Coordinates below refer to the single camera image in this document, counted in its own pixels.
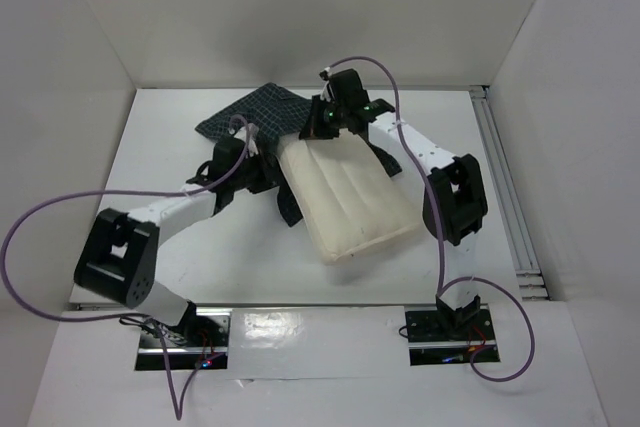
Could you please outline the dark checkered pillowcase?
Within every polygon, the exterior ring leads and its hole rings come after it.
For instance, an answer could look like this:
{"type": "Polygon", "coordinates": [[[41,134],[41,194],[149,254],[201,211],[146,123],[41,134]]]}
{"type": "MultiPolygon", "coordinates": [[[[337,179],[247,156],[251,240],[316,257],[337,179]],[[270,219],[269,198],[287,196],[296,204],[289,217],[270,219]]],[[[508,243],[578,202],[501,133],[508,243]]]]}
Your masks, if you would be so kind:
{"type": "MultiPolygon", "coordinates": [[[[256,140],[275,155],[281,137],[298,134],[307,121],[312,102],[274,83],[267,83],[231,103],[196,125],[195,131],[217,142],[228,133],[234,115],[244,117],[258,128],[256,140]]],[[[402,172],[398,161],[385,150],[368,143],[389,177],[402,172]]],[[[277,205],[281,218],[293,227],[303,218],[297,201],[285,180],[278,180],[277,205]]]]}

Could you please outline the cream white pillow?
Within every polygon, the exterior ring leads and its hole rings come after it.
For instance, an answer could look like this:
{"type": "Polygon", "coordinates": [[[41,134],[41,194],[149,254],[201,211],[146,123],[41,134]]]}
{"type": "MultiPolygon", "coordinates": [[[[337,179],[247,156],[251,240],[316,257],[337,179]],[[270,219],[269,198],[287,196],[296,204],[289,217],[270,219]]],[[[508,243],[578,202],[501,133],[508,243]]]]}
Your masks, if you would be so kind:
{"type": "Polygon", "coordinates": [[[423,229],[417,207],[358,135],[287,135],[279,141],[277,159],[326,265],[398,245],[423,229]]]}

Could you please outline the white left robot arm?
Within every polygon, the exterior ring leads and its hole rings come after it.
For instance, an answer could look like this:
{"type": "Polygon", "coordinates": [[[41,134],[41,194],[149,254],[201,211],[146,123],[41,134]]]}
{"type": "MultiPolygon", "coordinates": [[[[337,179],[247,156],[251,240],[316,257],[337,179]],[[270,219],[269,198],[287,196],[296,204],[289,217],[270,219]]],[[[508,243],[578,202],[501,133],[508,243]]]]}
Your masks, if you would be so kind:
{"type": "Polygon", "coordinates": [[[277,185],[274,155],[252,153],[237,138],[218,141],[212,158],[198,167],[176,196],[129,212],[100,211],[74,272],[74,283],[148,318],[176,346],[202,338],[219,341],[225,330],[197,313],[194,302],[155,279],[162,244],[219,214],[238,191],[258,194],[277,185]]]}

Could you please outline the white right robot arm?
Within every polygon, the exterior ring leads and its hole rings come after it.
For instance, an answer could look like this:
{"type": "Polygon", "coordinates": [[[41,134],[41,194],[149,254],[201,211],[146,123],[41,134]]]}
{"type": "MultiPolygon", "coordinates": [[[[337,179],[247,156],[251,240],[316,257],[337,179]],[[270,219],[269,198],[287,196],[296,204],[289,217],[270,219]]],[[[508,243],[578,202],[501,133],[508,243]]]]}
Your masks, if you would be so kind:
{"type": "Polygon", "coordinates": [[[410,127],[400,113],[397,83],[391,82],[394,101],[373,100],[358,72],[320,72],[323,90],[311,100],[311,112],[300,138],[326,146],[340,128],[369,138],[381,133],[400,145],[424,184],[422,218],[438,245],[435,293],[436,326],[448,339],[460,338],[475,323],[481,309],[473,283],[475,248],[488,201],[481,168],[471,154],[455,155],[410,127]]]}

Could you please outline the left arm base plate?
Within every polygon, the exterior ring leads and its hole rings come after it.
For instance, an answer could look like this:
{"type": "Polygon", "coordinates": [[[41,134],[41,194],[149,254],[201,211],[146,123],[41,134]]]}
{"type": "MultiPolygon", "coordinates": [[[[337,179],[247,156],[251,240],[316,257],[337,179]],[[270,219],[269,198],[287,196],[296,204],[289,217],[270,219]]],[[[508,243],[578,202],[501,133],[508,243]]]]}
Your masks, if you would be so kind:
{"type": "MultiPolygon", "coordinates": [[[[216,326],[200,328],[190,340],[171,334],[162,326],[167,346],[169,365],[174,371],[226,370],[228,367],[228,345],[231,327],[231,312],[220,309],[204,309],[199,315],[208,318],[216,326]]],[[[156,330],[146,322],[139,331],[134,370],[138,372],[162,371],[165,369],[161,340],[156,330]]]]}

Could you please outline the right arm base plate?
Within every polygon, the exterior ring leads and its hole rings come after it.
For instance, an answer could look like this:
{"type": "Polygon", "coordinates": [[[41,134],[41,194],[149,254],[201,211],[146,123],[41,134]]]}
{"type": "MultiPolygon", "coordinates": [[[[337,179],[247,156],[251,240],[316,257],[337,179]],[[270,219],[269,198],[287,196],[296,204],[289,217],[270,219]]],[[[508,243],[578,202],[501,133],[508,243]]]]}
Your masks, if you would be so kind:
{"type": "Polygon", "coordinates": [[[460,331],[448,332],[439,322],[434,306],[408,308],[398,334],[408,343],[412,367],[497,363],[500,354],[490,310],[483,305],[476,318],[460,331]]]}

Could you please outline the aluminium frame rail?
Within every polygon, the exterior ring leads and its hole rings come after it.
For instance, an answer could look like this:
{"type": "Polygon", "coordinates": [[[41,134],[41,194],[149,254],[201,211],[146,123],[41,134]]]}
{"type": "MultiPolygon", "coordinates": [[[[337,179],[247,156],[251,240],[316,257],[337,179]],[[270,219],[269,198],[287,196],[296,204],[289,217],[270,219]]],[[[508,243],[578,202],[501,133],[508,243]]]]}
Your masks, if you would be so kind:
{"type": "Polygon", "coordinates": [[[550,296],[491,111],[488,87],[474,86],[469,94],[493,178],[520,294],[524,301],[547,301],[550,296]]]}

